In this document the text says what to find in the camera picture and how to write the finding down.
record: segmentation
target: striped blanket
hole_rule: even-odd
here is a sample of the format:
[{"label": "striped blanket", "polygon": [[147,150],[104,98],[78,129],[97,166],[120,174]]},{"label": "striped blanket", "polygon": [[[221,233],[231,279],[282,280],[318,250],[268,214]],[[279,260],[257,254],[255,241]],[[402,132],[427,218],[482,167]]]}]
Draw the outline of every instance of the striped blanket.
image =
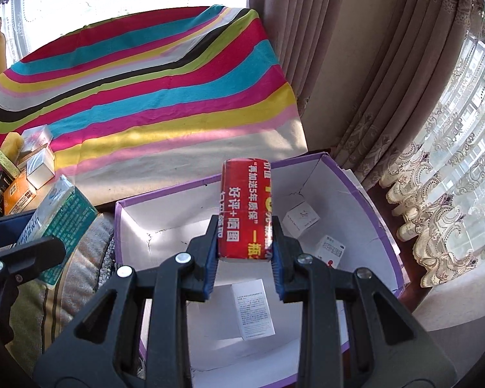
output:
[{"label": "striped blanket", "polygon": [[42,124],[56,172],[94,204],[218,173],[224,159],[307,149],[259,16],[218,5],[107,20],[11,66],[0,144]]}]

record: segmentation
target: wall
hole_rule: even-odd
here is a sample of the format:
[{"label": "wall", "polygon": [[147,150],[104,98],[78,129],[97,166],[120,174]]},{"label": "wall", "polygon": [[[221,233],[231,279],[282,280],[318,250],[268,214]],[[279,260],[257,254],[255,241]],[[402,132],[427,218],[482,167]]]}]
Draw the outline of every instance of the wall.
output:
[{"label": "wall", "polygon": [[302,117],[309,150],[337,145],[379,49],[396,0],[343,0],[327,55]]}]

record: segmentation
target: red cylindrical package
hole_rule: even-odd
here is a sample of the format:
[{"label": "red cylindrical package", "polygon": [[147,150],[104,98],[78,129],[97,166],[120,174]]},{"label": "red cylindrical package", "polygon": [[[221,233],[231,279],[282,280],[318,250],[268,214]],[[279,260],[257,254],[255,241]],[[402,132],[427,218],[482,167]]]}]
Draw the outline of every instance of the red cylindrical package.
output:
[{"label": "red cylindrical package", "polygon": [[218,222],[220,259],[271,259],[271,186],[271,165],[267,160],[225,161]]}]

